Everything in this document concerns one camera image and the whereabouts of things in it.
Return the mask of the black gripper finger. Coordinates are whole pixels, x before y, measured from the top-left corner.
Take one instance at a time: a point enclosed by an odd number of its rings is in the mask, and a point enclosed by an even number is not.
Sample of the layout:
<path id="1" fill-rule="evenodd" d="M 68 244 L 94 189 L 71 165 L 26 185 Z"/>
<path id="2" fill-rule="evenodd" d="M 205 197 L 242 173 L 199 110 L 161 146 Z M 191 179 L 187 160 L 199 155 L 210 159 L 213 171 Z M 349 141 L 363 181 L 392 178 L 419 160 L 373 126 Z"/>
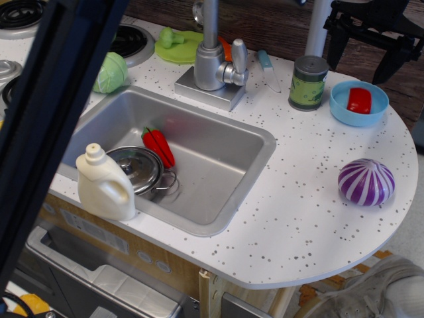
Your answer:
<path id="1" fill-rule="evenodd" d="M 400 47 L 387 50 L 376 68 L 372 83 L 374 85 L 386 83 L 403 66 L 406 58 L 406 48 Z"/>
<path id="2" fill-rule="evenodd" d="M 332 69 L 336 69 L 348 43 L 348 33 L 342 28 L 333 28 L 329 31 L 330 43 L 327 53 L 327 63 Z"/>

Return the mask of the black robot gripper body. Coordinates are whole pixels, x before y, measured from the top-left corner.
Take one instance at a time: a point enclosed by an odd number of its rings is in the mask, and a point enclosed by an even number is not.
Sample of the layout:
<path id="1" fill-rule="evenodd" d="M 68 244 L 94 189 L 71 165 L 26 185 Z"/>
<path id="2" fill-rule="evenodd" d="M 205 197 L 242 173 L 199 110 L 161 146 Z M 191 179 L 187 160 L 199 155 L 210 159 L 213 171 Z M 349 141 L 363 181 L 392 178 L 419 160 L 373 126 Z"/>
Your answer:
<path id="1" fill-rule="evenodd" d="M 348 39 L 385 51 L 406 48 L 405 61 L 418 60 L 423 49 L 423 28 L 403 14 L 408 5 L 408 1 L 333 1 L 324 28 L 328 32 L 342 28 Z"/>

